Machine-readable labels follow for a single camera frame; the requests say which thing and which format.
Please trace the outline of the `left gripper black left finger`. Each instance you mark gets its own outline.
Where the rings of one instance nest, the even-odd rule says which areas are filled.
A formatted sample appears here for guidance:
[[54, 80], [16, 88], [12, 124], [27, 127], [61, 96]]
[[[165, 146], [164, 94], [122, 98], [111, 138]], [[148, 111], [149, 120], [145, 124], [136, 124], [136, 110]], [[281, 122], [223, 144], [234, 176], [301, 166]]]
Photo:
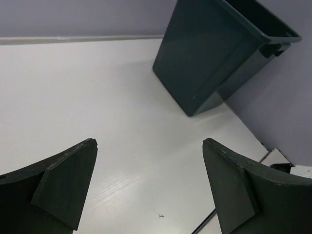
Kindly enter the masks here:
[[78, 229], [98, 153], [88, 138], [0, 176], [2, 234], [71, 234]]

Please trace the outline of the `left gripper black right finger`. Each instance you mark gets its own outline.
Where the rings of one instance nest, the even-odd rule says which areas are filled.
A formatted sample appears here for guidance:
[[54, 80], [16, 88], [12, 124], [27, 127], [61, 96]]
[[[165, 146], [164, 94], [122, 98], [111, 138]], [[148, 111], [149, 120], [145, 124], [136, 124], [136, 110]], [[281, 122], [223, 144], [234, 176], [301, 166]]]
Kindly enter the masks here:
[[310, 234], [312, 180], [242, 156], [212, 138], [204, 163], [224, 234]]

